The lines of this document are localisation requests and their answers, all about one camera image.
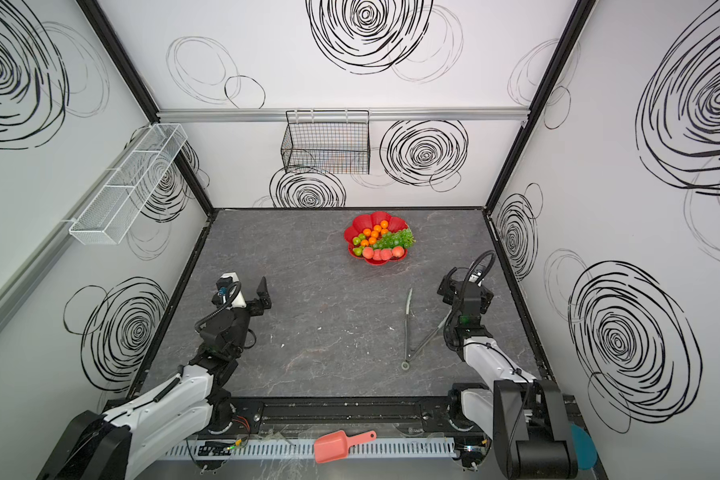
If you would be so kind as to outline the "green fake grape bunch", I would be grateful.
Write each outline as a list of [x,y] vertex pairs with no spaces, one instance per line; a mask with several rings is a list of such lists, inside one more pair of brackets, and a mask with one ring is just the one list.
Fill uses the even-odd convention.
[[396,232],[388,232],[384,236],[380,236],[372,245],[374,250],[394,249],[401,247],[410,249],[415,243],[414,235],[410,228],[399,230]]

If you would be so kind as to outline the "red flower-shaped fruit bowl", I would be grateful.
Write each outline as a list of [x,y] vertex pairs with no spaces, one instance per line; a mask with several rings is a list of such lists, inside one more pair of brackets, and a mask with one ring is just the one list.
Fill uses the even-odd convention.
[[374,257],[373,259],[365,259],[363,256],[355,256],[353,253],[353,249],[357,248],[358,246],[355,246],[352,242],[354,237],[360,237],[361,234],[363,234],[364,229],[370,229],[372,230],[374,225],[380,225],[380,222],[382,220],[387,220],[389,222],[389,226],[387,229],[389,232],[396,232],[399,230],[403,230],[406,228],[409,228],[409,225],[402,219],[396,216],[393,216],[387,212],[384,211],[377,211],[373,212],[371,214],[361,214],[356,216],[350,226],[344,231],[344,240],[347,243],[347,250],[349,255],[352,258],[364,260],[369,265],[373,266],[381,266],[385,265],[389,262],[395,262],[395,261],[401,261],[403,260],[408,252],[408,249],[405,249],[405,255],[401,258],[395,258],[388,261],[381,261],[378,258]]

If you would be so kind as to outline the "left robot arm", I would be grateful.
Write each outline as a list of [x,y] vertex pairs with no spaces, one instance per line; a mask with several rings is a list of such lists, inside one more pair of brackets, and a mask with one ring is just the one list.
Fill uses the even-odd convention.
[[85,411],[67,426],[41,479],[134,479],[171,447],[204,429],[226,432],[237,417],[225,385],[255,344],[252,318],[271,309],[265,280],[246,300],[236,273],[216,282],[216,310],[198,320],[196,355],[144,395],[101,414]]

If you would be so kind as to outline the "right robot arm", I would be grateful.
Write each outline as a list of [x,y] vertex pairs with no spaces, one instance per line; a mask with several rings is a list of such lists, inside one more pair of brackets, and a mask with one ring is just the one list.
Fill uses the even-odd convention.
[[480,386],[456,388],[456,416],[490,440],[507,479],[573,479],[577,452],[560,388],[523,370],[482,324],[492,293],[469,270],[455,280],[452,268],[438,294],[450,306],[443,326],[446,346],[475,370]]

